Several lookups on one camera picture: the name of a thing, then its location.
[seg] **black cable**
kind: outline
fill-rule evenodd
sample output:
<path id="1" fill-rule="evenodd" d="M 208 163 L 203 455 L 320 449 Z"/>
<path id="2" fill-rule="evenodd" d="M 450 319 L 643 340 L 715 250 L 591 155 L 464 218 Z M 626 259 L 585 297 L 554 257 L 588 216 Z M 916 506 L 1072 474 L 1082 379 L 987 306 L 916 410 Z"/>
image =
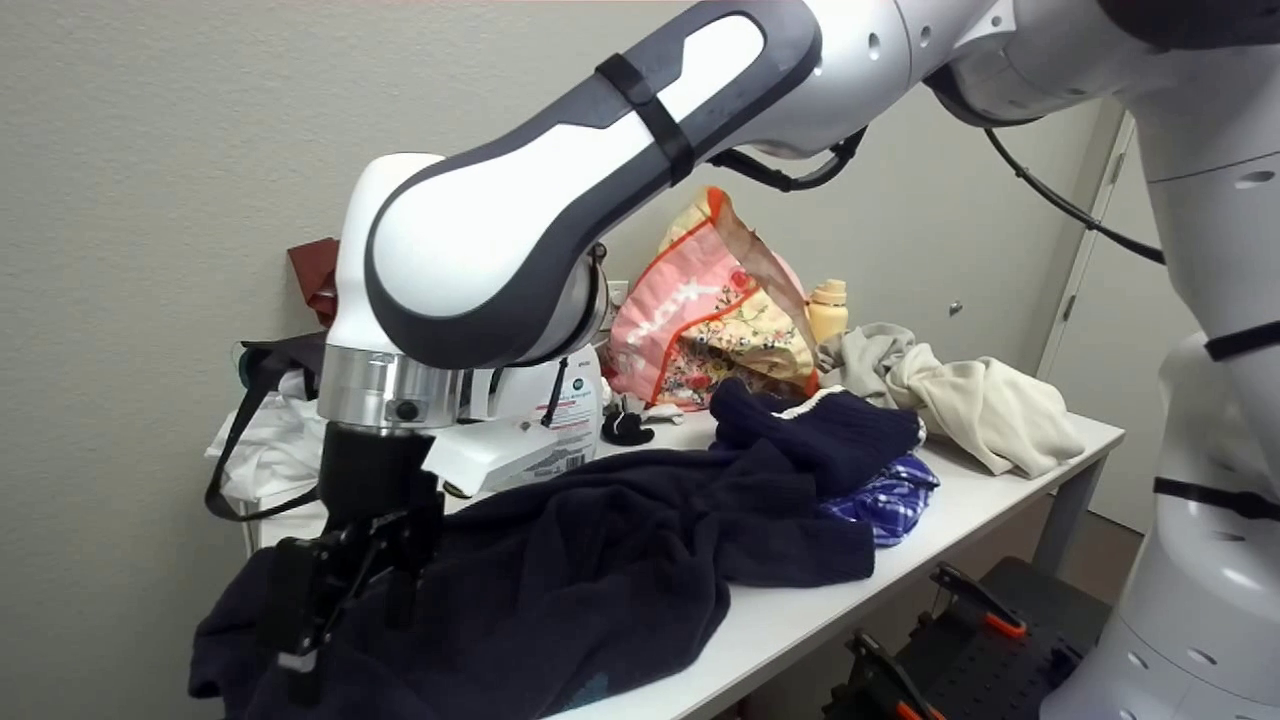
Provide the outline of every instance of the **black cable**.
<path id="1" fill-rule="evenodd" d="M 569 356 L 559 356 L 554 400 L 550 400 L 544 419 L 542 419 L 544 427 L 558 425 L 558 409 L 559 409 L 559 397 L 566 397 L 566 371 L 569 371 Z"/>
<path id="2" fill-rule="evenodd" d="M 1146 257 L 1154 265 L 1166 265 L 1166 250 L 1131 240 L 1109 222 L 1102 222 L 1096 216 L 1090 216 L 1082 203 L 1072 203 L 1068 194 L 1062 194 L 1055 187 L 1050 187 L 1039 174 L 1034 174 L 1006 142 L 991 128 L 985 128 L 987 142 L 1001 152 L 1001 159 L 1014 167 L 1014 174 L 1022 174 L 1023 182 L 1034 182 L 1036 194 L 1043 194 L 1052 209 L 1062 209 L 1064 216 L 1072 216 L 1078 222 L 1084 222 L 1090 231 L 1102 231 L 1105 240 L 1127 246 L 1131 257 Z"/>
<path id="3" fill-rule="evenodd" d="M 257 506 L 257 512 L 236 512 L 233 499 L 226 497 L 226 470 L 230 470 L 230 460 L 239 443 L 239 436 L 247 431 L 257 409 L 273 397 L 273 388 L 282 384 L 282 374 L 289 371 L 289 365 L 273 365 L 273 366 L 260 366 L 260 374 L 247 384 L 239 409 L 236 409 L 236 419 L 230 427 L 230 441 L 214 465 L 214 474 L 203 483 L 203 506 L 220 520 L 233 520 L 233 522 L 260 522 L 269 517 L 282 517 L 282 512 L 292 512 L 292 506 L 305 506 L 305 503 L 315 503 L 320 499 L 320 488 L 308 488 L 285 503 L 273 503 L 273 506 Z"/>
<path id="4" fill-rule="evenodd" d="M 847 159 L 857 155 L 857 146 L 863 142 L 863 135 L 867 135 L 867 128 L 862 128 L 862 133 L 843 135 L 840 142 L 833 142 L 827 146 L 827 163 L 819 163 L 809 174 L 789 174 L 789 170 L 768 167 L 756 155 L 738 152 L 738 146 L 713 155 L 713 163 L 715 167 L 731 167 L 731 170 L 739 170 L 739 174 L 750 174 L 756 182 L 768 182 L 776 191 L 809 191 L 809 187 L 825 187 L 827 179 L 838 179 L 847 167 Z"/>

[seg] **table leg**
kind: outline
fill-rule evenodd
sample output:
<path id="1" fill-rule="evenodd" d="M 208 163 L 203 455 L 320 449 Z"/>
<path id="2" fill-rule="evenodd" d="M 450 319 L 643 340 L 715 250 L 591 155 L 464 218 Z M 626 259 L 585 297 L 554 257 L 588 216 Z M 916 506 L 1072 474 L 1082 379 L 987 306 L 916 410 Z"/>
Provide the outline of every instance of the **table leg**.
<path id="1" fill-rule="evenodd" d="M 1090 512 L 1094 488 L 1105 470 L 1105 460 L 1082 468 L 1072 481 L 1064 481 L 1052 497 L 1050 520 L 1039 529 L 1036 569 L 1055 575 L 1068 560 L 1072 536 Z"/>

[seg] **white wall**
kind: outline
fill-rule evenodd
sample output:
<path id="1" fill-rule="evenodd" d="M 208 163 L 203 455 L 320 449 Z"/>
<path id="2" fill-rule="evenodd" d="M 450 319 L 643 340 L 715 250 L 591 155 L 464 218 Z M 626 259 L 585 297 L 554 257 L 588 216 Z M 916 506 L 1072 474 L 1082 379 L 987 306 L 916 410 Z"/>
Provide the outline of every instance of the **white wall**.
<path id="1" fill-rule="evenodd" d="M 201 460 L 233 340 L 308 326 L 285 246 L 342 227 L 378 152 L 464 142 L 585 75 L 676 0 L 64 0 L 0 14 L 0 714 L 216 714 L 187 632 L 236 571 Z M 1022 141 L 1082 182 L 1094 109 Z M 641 266 L 689 191 L 630 218 Z M 921 91 L 819 194 L 739 191 L 857 315 L 944 353 L 1036 356 L 1062 218 Z"/>

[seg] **dark blue cloth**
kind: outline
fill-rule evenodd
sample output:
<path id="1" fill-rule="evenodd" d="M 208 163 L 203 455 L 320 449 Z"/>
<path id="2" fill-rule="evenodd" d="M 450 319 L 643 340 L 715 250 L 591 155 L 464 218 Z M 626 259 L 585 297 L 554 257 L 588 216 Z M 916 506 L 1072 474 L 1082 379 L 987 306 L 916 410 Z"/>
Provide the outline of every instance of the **dark blue cloth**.
<path id="1" fill-rule="evenodd" d="M 715 449 L 752 449 L 759 441 L 789 451 L 817 474 L 819 497 L 851 497 L 879 468 L 921 443 L 912 410 L 875 409 L 851 390 L 819 397 L 803 417 L 781 419 L 771 402 L 752 397 L 744 379 L 713 390 Z"/>
<path id="2" fill-rule="evenodd" d="M 936 474 L 921 455 L 902 455 L 851 497 L 827 497 L 825 506 L 847 522 L 867 522 L 875 546 L 902 545 L 923 517 Z"/>
<path id="3" fill-rule="evenodd" d="M 814 589 L 872 575 L 872 530 L 819 506 L 776 443 L 634 451 L 516 488 L 444 522 L 408 632 L 379 589 L 330 646 L 320 707 L 285 694 L 257 643 L 273 553 L 196 626 L 192 694 L 233 720 L 530 720 L 588 682 L 614 690 L 689 666 L 727 611 L 727 583 Z"/>

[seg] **crumpled clothing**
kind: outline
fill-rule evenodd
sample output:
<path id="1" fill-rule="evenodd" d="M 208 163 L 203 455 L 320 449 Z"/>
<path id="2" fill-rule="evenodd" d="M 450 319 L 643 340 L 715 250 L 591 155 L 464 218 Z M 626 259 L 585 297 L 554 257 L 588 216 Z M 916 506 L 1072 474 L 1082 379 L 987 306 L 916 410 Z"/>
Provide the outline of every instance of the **crumpled clothing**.
<path id="1" fill-rule="evenodd" d="M 226 694 L 230 720 L 530 720 L 602 680 L 626 690 L 689 666 L 727 583 L 843 583 L 872 564 L 867 529 L 827 517 L 776 443 L 630 451 L 450 517 L 415 623 L 384 623 L 384 583 L 358 599 L 320 707 L 289 699 L 257 636 L 260 553 L 201 623 L 187 690 Z"/>
<path id="2" fill-rule="evenodd" d="M 872 409 L 840 388 L 785 409 L 776 397 L 756 397 L 739 374 L 715 384 L 713 417 L 715 449 L 768 441 L 817 474 L 819 497 L 862 491 L 879 468 L 923 441 L 912 410 Z"/>
<path id="3" fill-rule="evenodd" d="M 875 546 L 896 546 L 921 522 L 936 474 L 921 455 L 902 455 L 851 497 L 833 497 L 825 506 L 847 522 L 867 522 Z"/>
<path id="4" fill-rule="evenodd" d="M 939 365 L 902 323 L 843 334 L 843 384 L 879 409 L 912 409 L 987 470 L 1043 474 L 1084 451 L 1064 397 L 991 356 Z"/>

